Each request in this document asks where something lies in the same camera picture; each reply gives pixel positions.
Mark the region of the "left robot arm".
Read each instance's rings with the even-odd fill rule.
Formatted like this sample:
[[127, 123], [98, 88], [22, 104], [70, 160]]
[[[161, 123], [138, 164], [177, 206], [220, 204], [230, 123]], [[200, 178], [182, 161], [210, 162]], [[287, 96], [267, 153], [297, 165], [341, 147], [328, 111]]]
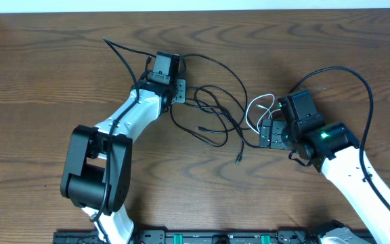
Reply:
[[60, 192], [81, 208], [105, 243], [128, 243], [135, 228], [124, 202], [131, 179], [133, 143], [172, 104], [186, 99], [181, 56], [158, 52], [154, 67], [135, 80], [127, 101], [93, 127], [71, 134]]

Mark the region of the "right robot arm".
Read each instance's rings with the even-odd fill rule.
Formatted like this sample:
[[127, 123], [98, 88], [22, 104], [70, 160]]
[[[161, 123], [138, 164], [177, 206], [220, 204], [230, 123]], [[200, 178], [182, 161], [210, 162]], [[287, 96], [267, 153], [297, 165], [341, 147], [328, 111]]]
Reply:
[[340, 190], [376, 243], [390, 243], [390, 189], [362, 143], [344, 123], [327, 124], [308, 91], [288, 94], [278, 105], [283, 119], [267, 108], [258, 121], [259, 146], [299, 154], [297, 163], [315, 167]]

